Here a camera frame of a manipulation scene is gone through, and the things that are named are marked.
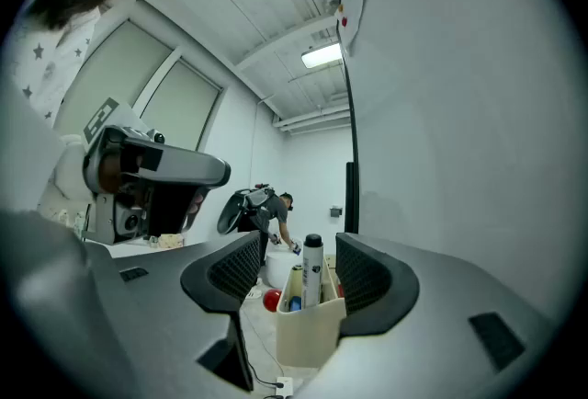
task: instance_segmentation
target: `power strip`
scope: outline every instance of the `power strip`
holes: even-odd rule
[[[278,376],[276,382],[284,384],[282,388],[276,388],[276,395],[281,395],[284,399],[294,395],[294,380],[287,376]]]

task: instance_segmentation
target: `black pants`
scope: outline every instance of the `black pants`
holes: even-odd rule
[[[239,221],[239,227],[237,228],[238,233],[249,233],[251,231],[259,231],[259,266],[262,267],[266,264],[264,258],[266,257],[267,239],[269,236],[267,233],[260,231],[259,228],[251,222],[247,216],[243,216]]]

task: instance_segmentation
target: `fluorescent light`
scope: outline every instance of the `fluorescent light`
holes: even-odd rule
[[[339,59],[341,59],[341,47],[338,42],[302,54],[302,61],[307,69],[329,63],[330,61],[337,61]]]

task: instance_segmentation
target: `white ceiling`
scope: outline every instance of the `white ceiling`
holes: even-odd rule
[[[281,119],[345,103],[341,62],[306,69],[300,58],[308,49],[336,41],[324,0],[145,1],[209,49],[257,95],[271,97],[266,103]]]

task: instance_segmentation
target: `white floor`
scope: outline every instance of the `white floor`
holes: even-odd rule
[[[265,268],[261,278],[264,279]],[[294,392],[309,382],[318,372],[314,368],[292,368],[280,365],[276,361],[276,318],[264,306],[263,293],[270,289],[263,282],[258,287],[262,297],[256,300],[245,300],[241,307],[241,328],[249,361],[257,371],[260,380],[275,382],[277,376],[289,376],[294,380]],[[275,393],[273,386],[264,386],[254,381],[252,397],[263,398]]]

